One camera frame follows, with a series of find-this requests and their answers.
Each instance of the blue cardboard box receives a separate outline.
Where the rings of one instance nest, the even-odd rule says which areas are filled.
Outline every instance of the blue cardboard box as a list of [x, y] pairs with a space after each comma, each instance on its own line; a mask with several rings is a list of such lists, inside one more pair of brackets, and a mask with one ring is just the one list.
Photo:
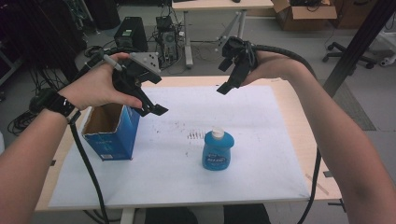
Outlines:
[[140, 115], [129, 106], [92, 109], [82, 136], [103, 161], [131, 160]]

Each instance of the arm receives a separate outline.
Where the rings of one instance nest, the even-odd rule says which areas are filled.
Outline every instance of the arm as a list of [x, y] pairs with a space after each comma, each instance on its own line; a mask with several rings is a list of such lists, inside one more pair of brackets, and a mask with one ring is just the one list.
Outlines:
[[343, 195], [350, 223], [396, 220], [396, 191], [375, 147], [361, 128], [298, 62], [258, 53], [260, 66], [244, 85], [263, 77], [281, 77], [295, 89], [318, 148]]
[[[103, 64], [59, 93], [81, 110], [108, 103], [140, 108], [138, 99], [114, 90], [112, 70]], [[44, 109], [0, 156], [0, 223], [29, 222], [66, 126], [63, 115]]]

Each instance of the hand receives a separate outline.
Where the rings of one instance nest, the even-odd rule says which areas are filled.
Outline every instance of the hand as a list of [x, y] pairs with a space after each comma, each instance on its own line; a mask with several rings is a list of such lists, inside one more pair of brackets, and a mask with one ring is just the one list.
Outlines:
[[[115, 61], [127, 59], [129, 54], [117, 53], [111, 55]], [[87, 74], [59, 91], [70, 103], [84, 110], [88, 106], [116, 103], [141, 108], [142, 102], [122, 92], [116, 91], [112, 82], [113, 66], [108, 63], [92, 69]]]
[[300, 72], [307, 71], [303, 64], [281, 54], [257, 51], [256, 57], [258, 66], [256, 69], [251, 71], [249, 75], [247, 75], [242, 86], [246, 86], [260, 78], [280, 77], [284, 80], [290, 80]]

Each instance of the bottle cap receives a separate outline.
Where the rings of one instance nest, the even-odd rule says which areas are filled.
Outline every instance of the bottle cap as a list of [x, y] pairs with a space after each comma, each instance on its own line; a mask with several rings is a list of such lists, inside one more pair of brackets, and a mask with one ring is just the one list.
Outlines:
[[224, 136], [224, 131], [220, 127], [213, 127], [212, 136], [216, 140], [220, 140]]

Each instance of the forearm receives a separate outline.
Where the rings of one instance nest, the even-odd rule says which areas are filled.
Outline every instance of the forearm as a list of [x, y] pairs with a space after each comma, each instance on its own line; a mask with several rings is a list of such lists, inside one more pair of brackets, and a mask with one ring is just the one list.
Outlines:
[[381, 212], [394, 210], [393, 183], [366, 134], [307, 70], [301, 68], [289, 82], [301, 101], [323, 160], [340, 187], [346, 210], [368, 212], [370, 206]]
[[45, 109], [0, 157], [0, 223], [28, 223], [66, 126]]

